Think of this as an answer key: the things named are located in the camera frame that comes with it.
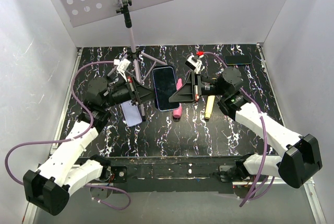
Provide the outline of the lilac phone case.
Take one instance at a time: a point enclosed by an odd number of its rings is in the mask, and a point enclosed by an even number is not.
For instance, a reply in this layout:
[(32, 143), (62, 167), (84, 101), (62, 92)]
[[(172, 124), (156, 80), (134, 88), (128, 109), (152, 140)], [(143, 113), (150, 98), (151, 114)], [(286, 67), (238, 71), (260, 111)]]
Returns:
[(142, 117), (138, 110), (138, 106), (132, 105), (130, 100), (123, 102), (121, 108), (128, 127), (137, 126), (142, 123)]

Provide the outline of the teal smartphone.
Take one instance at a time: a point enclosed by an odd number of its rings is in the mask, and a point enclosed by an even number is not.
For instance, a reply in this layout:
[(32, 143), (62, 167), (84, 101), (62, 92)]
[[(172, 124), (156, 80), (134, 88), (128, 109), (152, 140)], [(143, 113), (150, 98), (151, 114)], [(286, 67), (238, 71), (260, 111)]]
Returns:
[(252, 62), (248, 55), (229, 55), (224, 60), (227, 65), (249, 65)]

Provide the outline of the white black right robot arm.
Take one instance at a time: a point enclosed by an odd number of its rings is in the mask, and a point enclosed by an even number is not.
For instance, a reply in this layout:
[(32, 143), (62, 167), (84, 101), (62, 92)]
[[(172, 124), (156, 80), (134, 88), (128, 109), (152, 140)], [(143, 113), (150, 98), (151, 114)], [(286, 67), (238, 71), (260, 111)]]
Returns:
[(243, 91), (243, 80), (237, 68), (227, 67), (217, 79), (205, 78), (191, 71), (185, 84), (169, 98), (170, 102), (193, 103), (200, 96), (220, 96), (221, 112), (246, 126), (261, 137), (265, 147), (271, 146), (276, 155), (246, 154), (234, 167), (221, 172), (224, 179), (250, 180), (254, 175), (274, 176), (293, 187), (301, 187), (322, 167), (318, 140), (285, 128), (261, 112)]

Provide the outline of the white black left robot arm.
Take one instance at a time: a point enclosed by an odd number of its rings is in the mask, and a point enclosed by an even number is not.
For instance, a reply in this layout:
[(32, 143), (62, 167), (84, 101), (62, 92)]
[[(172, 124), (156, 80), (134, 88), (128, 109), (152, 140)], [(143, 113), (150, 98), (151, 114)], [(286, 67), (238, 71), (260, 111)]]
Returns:
[(79, 168), (72, 167), (87, 146), (95, 140), (108, 123), (107, 110), (123, 102), (142, 104), (155, 98), (154, 91), (140, 84), (135, 77), (115, 83), (112, 89), (103, 77), (88, 83), (82, 112), (68, 134), (68, 141), (60, 144), (48, 160), (36, 171), (28, 170), (23, 176), (23, 186), (28, 202), (56, 216), (67, 205), (69, 198), (87, 183), (106, 182), (111, 176), (111, 163), (94, 155)]

